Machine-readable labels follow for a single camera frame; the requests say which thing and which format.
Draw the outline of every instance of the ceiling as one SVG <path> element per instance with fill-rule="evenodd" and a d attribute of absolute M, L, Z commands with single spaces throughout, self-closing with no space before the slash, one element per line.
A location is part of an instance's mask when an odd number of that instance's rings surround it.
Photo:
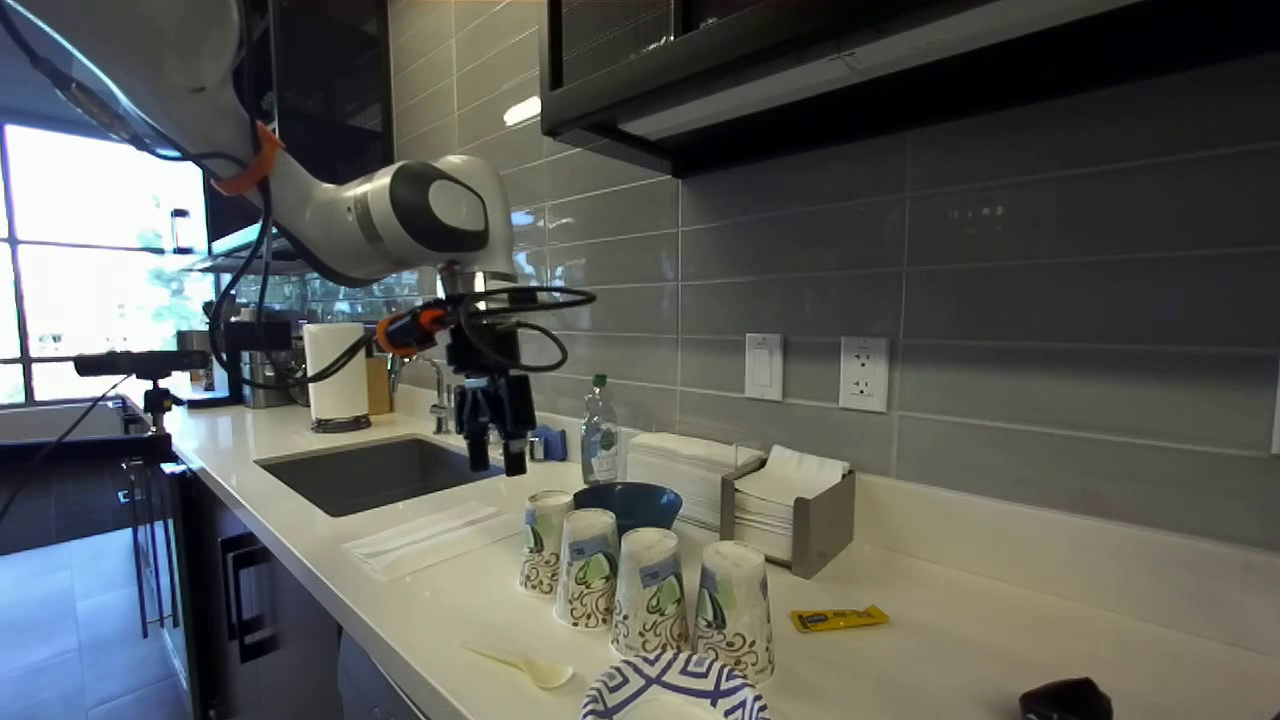
<path fill-rule="evenodd" d="M 0 33 L 0 120 L 99 136 Z"/>

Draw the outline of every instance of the gray tile backsplash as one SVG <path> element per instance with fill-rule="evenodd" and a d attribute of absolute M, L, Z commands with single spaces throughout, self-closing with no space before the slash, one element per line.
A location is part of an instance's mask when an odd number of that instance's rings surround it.
<path fill-rule="evenodd" d="M 541 315 L 543 412 L 614 372 L 632 428 L 1280 549 L 1280 56 L 673 181 L 500 124 L 541 4 L 394 11 L 401 155 L 491 161 L 525 275 L 601 297 Z M 837 409 L 840 338 L 891 339 L 889 412 Z"/>

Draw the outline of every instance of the floor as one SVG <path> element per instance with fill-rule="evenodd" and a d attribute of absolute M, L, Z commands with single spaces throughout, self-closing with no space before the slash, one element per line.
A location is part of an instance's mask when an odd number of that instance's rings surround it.
<path fill-rule="evenodd" d="M 190 716 L 166 643 L 138 627 L 129 531 L 0 558 L 0 716 Z"/>

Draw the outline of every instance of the white countertop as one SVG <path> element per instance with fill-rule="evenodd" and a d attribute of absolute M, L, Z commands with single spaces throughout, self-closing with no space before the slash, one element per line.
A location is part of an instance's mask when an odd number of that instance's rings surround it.
<path fill-rule="evenodd" d="M 428 435 L 426 412 L 376 418 L 368 432 L 319 435 L 305 409 L 171 412 L 178 454 L 222 499 L 289 566 L 317 602 L 371 654 L 371 661 L 436 720 L 568 720 L 597 676 L 622 656 L 603 627 L 579 632 L 554 617 L 554 602 L 515 585 L 519 512 L 538 489 L 578 489 L 578 465 L 532 465 L 519 481 L 325 516 L 258 460 L 332 445 Z M 488 506 L 512 535 L 480 542 L 431 569 L 387 578 L 362 569 L 343 546 L 414 525 L 431 508 Z M 680 529 L 688 558 L 706 531 Z M 816 580 L 772 572 L 777 666 L 760 686 L 777 720 L 1011 720 L 1023 689 L 1093 676 L 1123 720 L 1272 720 L 1280 666 L 1155 625 L 1022 591 L 979 578 L 904 559 L 856 542 Z M 788 610 L 881 606 L 891 625 L 867 632 L 799 636 Z M 466 647 L 538 654 L 568 661 L 568 693 L 538 693 Z"/>

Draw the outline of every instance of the stack of cups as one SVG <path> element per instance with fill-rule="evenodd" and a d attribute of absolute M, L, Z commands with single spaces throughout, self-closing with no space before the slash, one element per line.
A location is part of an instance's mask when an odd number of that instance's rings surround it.
<path fill-rule="evenodd" d="M 626 656 L 685 643 L 680 535 L 670 529 L 632 529 L 622 546 L 614 643 Z"/>
<path fill-rule="evenodd" d="M 525 508 L 528 549 L 519 588 L 554 595 L 560 580 L 560 531 L 572 512 L 572 494 L 532 494 Z"/>
<path fill-rule="evenodd" d="M 772 676 L 772 610 L 760 553 L 732 542 L 706 549 L 693 654 L 716 656 L 751 686 Z"/>
<path fill-rule="evenodd" d="M 603 627 L 614 622 L 617 588 L 617 516 L 603 508 L 578 508 L 560 531 L 560 591 L 555 617 L 572 627 Z"/>

